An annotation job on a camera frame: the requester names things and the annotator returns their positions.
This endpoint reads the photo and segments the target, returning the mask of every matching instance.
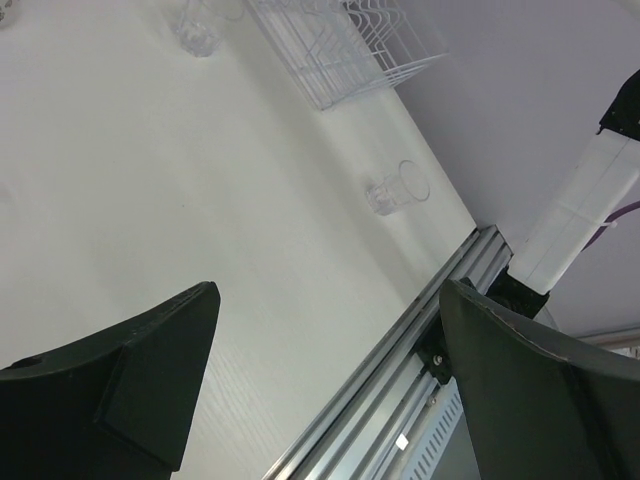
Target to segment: white wire rack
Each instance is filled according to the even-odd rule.
[[[246,2],[300,88],[322,110],[393,87],[446,54],[426,13],[416,15],[413,25],[403,0]]]

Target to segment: white wall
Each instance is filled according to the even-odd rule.
[[[517,247],[640,69],[640,23],[610,0],[426,3],[452,55],[400,95],[476,220]],[[639,234],[640,213],[581,255],[553,291],[561,329],[640,323]]]

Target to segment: white table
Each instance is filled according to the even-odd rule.
[[[0,364],[201,280],[222,309],[182,471],[255,479],[474,228],[393,91],[312,109],[249,15],[209,59],[150,0],[0,30]],[[364,198],[402,159],[431,198]]]

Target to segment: white casing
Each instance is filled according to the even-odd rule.
[[[513,256],[509,275],[539,294],[562,277],[638,179],[640,142],[603,130]]]

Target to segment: ventilation grille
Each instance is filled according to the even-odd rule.
[[[462,416],[462,402],[455,379],[442,388],[427,414],[427,428],[406,464],[403,480],[430,480]]]

